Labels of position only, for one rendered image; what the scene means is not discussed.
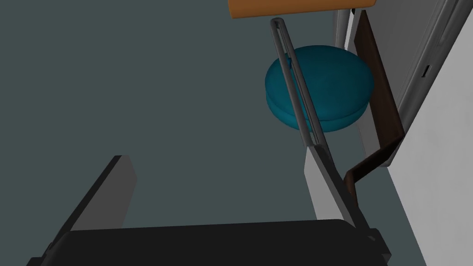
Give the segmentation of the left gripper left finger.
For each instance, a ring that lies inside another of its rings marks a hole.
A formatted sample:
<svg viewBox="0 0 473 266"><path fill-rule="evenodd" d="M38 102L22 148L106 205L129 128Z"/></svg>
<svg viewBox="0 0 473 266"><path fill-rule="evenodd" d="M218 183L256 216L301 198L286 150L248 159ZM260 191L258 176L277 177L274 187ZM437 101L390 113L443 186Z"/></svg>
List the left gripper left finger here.
<svg viewBox="0 0 473 266"><path fill-rule="evenodd" d="M114 156L63 224L55 240L73 230L121 228L136 183L130 156Z"/></svg>

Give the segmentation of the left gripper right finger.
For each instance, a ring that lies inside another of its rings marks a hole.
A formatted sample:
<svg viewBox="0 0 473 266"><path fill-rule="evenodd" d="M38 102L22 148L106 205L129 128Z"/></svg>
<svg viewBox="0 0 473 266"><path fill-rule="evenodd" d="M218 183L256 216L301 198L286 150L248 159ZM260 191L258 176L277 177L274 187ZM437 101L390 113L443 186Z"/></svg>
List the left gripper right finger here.
<svg viewBox="0 0 473 266"><path fill-rule="evenodd" d="M361 230L370 228L321 146L307 147L304 175L317 220L340 219Z"/></svg>

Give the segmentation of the teal round stool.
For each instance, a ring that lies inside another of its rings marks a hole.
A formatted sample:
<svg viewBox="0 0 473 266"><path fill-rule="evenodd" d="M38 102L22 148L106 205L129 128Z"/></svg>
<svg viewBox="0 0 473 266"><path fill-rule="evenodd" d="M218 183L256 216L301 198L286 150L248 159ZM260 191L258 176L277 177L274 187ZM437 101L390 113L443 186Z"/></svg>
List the teal round stool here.
<svg viewBox="0 0 473 266"><path fill-rule="evenodd" d="M295 54L323 132L356 122L367 109L374 79L368 65L355 54L333 46L298 47ZM279 60L265 76L267 104L283 124L298 129Z"/></svg>

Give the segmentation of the dark brown bent panel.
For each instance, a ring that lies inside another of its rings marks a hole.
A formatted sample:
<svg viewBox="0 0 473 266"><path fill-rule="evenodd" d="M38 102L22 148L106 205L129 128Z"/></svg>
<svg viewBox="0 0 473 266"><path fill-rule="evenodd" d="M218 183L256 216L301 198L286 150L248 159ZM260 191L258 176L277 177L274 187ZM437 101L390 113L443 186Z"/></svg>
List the dark brown bent panel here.
<svg viewBox="0 0 473 266"><path fill-rule="evenodd" d="M367 12L360 13L354 44L358 56L369 66L374 78L374 89L370 98L370 109L380 148L347 171L344 184L358 205L355 183L385 163L394 153L405 131L395 105L389 81L377 48Z"/></svg>

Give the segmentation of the white door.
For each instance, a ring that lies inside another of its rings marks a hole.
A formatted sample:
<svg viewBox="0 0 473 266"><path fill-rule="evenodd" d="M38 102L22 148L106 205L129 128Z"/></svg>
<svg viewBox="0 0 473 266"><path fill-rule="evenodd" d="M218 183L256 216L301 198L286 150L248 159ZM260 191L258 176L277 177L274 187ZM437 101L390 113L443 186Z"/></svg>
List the white door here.
<svg viewBox="0 0 473 266"><path fill-rule="evenodd" d="M415 238L400 266L473 266L473 0L389 173Z"/></svg>

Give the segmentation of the grey door leaf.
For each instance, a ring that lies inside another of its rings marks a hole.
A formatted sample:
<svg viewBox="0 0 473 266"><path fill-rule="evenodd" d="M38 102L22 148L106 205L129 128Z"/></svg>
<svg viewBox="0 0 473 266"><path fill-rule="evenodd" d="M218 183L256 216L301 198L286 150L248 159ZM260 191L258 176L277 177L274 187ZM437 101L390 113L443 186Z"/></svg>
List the grey door leaf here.
<svg viewBox="0 0 473 266"><path fill-rule="evenodd" d="M366 9L404 139L471 8L466 0L377 0ZM383 164L387 170L403 140Z"/></svg>

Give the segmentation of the orange table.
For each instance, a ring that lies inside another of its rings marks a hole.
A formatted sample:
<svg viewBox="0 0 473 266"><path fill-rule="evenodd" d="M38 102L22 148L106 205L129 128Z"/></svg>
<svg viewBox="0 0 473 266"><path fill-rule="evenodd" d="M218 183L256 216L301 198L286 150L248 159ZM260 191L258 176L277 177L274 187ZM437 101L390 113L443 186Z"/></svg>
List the orange table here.
<svg viewBox="0 0 473 266"><path fill-rule="evenodd" d="M232 19L336 11L374 6L377 0L228 0Z"/></svg>

